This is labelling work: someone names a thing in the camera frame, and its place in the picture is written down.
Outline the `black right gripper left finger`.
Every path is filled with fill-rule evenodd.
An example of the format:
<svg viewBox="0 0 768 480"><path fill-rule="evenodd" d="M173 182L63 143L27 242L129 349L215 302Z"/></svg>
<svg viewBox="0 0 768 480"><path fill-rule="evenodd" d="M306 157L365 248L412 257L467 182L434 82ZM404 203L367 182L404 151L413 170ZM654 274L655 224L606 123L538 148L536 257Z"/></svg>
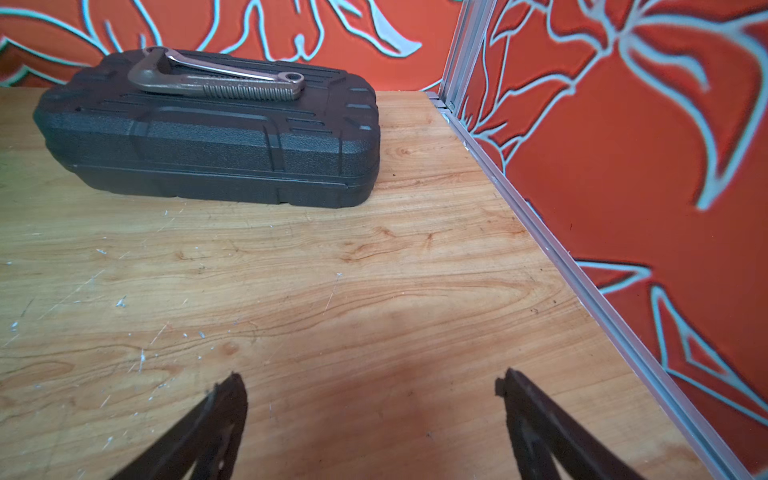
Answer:
<svg viewBox="0 0 768 480"><path fill-rule="evenodd" d="M206 397L115 479L229 479L248 412L238 373L215 384Z"/></svg>

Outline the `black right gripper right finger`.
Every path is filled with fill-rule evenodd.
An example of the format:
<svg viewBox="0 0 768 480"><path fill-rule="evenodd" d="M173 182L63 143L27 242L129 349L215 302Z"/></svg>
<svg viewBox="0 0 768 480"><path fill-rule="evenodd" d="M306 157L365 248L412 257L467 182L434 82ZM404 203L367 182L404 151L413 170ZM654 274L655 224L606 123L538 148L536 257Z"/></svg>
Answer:
<svg viewBox="0 0 768 480"><path fill-rule="evenodd" d="M641 476L583 428L519 370L495 380L520 476L558 479L639 479Z"/></svg>

